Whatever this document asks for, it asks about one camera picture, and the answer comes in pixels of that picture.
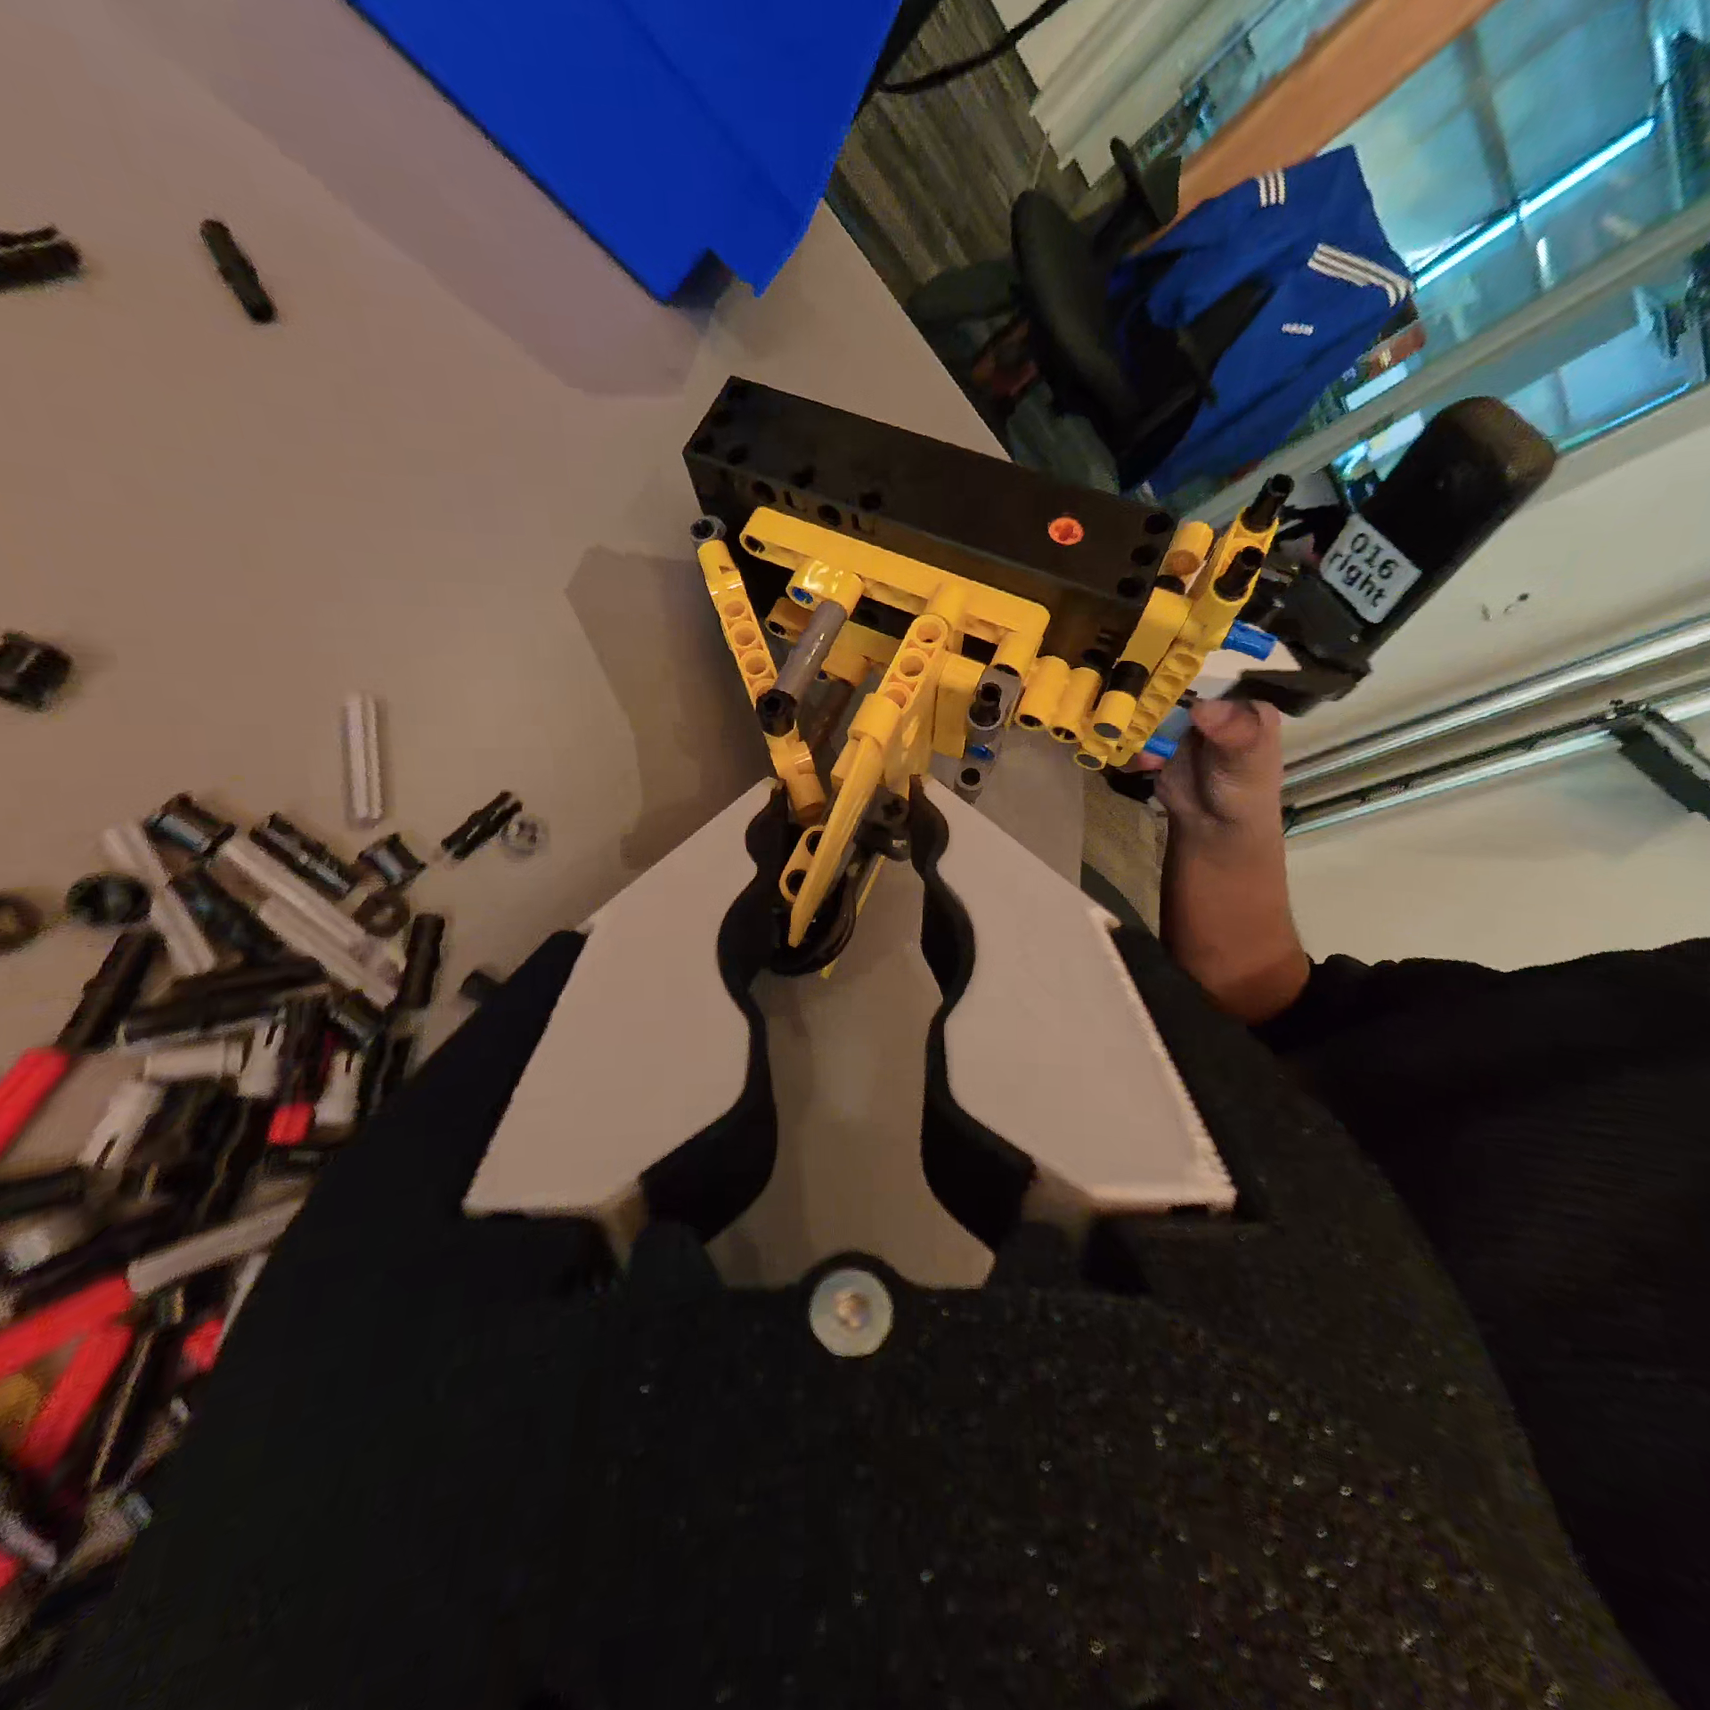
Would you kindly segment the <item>black office chair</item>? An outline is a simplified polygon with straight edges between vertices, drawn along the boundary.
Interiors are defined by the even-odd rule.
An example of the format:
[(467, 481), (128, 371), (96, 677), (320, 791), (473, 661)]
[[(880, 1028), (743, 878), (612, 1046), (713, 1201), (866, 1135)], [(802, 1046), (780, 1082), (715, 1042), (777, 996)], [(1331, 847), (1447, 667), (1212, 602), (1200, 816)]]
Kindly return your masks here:
[(1180, 212), (1178, 155), (1141, 162), (1110, 145), (1122, 190), (1072, 216), (1048, 190), (1021, 190), (1010, 250), (920, 286), (902, 311), (1002, 428), (1031, 391), (1056, 417), (1078, 417), (1135, 491), (1208, 401), (1208, 358), (1191, 328), (1155, 327), (1141, 290), (1117, 290), (1122, 261)]

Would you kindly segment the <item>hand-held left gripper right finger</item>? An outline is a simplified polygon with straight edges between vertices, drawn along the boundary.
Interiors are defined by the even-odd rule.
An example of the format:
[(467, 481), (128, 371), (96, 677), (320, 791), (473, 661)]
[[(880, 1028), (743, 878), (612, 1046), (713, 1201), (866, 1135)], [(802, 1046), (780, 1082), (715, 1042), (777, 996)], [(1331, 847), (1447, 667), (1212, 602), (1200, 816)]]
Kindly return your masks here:
[(997, 1252), (1022, 1217), (1212, 1221), (1236, 1180), (1131, 973), (1135, 936), (1021, 841), (927, 780), (911, 791), (927, 1031), (923, 1173)]

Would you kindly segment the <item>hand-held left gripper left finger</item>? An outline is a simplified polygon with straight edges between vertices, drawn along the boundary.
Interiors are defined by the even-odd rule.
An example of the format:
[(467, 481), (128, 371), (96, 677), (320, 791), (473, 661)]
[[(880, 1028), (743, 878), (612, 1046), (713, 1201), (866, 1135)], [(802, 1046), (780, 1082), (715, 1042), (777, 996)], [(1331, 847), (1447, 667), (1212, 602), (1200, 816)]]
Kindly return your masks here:
[(467, 1217), (582, 1217), (612, 1246), (730, 1228), (780, 1155), (753, 983), (780, 948), (780, 783), (753, 783), (586, 926), (463, 1188)]

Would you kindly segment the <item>yellow toy brick model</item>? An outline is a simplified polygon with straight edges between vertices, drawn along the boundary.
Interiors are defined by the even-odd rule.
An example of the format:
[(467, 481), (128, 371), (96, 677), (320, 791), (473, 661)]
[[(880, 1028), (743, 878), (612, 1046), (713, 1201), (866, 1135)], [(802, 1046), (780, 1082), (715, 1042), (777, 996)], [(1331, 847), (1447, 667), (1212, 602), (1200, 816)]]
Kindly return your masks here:
[(1233, 525), (726, 380), (683, 451), (693, 558), (770, 750), (772, 971), (835, 965), (911, 856), (933, 762), (976, 801), (1010, 736), (1088, 770), (1166, 755), (1215, 655), (1277, 663), (1243, 618), (1286, 481)]

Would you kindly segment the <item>pile of toy brick parts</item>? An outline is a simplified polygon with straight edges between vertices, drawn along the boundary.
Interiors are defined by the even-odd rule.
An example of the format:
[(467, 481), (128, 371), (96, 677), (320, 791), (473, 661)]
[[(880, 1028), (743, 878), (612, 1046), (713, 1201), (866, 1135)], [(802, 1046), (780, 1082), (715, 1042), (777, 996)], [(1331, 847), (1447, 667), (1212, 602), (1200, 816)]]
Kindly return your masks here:
[(56, 1165), (2, 1173), (2, 1597), (143, 1526), (138, 1480), (321, 1170), (413, 1063), (445, 918), (402, 835), (351, 861), (192, 796), (107, 832), (66, 913), (115, 926), (60, 1036), (2, 1072), (2, 1151), (121, 1062)]

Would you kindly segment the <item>metal door rail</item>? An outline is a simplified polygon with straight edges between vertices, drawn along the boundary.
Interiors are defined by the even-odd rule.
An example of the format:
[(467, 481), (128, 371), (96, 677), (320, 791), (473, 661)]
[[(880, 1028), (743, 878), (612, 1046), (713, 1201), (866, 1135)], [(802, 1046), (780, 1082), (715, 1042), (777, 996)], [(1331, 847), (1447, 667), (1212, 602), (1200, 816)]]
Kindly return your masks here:
[(1667, 801), (1710, 815), (1710, 623), (1692, 613), (1548, 672), (1325, 747), (1286, 766), (1286, 835), (1441, 801), (1617, 755)]

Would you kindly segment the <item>blue plastic bin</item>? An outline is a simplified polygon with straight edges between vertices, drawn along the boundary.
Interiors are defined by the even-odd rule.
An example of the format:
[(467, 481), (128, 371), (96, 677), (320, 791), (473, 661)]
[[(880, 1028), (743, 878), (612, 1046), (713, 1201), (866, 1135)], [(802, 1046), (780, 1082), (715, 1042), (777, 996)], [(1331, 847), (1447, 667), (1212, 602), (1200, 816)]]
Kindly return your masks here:
[(653, 300), (763, 293), (822, 207), (891, 0), (358, 0), (351, 10)]

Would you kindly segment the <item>blue striped jacket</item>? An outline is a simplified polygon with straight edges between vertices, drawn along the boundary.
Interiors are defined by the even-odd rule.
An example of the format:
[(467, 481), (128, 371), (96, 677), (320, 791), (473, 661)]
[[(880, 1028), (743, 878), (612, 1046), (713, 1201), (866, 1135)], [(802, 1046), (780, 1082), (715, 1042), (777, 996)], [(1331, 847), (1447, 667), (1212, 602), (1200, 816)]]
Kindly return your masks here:
[(1412, 308), (1412, 278), (1390, 247), (1355, 145), (1266, 170), (1196, 202), (1106, 278), (1110, 333), (1141, 391), (1178, 333), (1233, 300), (1236, 328), (1215, 328), (1196, 397), (1166, 451), (1122, 473), (1173, 495), (1221, 483), (1270, 458), (1378, 333)]

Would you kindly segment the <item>person's right hand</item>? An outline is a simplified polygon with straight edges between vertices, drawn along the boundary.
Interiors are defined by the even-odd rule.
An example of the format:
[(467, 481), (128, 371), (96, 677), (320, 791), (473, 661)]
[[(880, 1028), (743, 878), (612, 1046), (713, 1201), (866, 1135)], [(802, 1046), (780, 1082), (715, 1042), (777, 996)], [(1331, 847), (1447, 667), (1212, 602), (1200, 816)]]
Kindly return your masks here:
[(1306, 965), (1283, 850), (1283, 716), (1200, 701), (1158, 772), (1166, 808), (1163, 945), (1208, 983)]

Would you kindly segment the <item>person's right forearm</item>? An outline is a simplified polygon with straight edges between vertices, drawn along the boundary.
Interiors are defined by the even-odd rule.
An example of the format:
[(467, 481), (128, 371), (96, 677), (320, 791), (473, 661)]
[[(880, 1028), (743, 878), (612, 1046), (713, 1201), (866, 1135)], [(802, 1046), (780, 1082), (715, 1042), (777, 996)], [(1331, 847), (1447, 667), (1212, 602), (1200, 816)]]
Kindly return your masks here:
[(1363, 1148), (1466, 1301), (1707, 1305), (1710, 948), (1492, 971), (1327, 957), (1247, 1031)]

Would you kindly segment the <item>white toy axle piece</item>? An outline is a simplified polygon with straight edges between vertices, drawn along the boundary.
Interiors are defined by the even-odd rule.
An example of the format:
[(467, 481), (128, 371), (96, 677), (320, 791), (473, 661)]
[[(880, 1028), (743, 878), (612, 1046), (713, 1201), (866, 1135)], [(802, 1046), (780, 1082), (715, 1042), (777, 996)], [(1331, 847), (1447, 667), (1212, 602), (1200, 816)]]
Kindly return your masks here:
[(381, 721), (370, 692), (340, 703), (346, 808), (347, 825), (370, 828), (385, 816)]

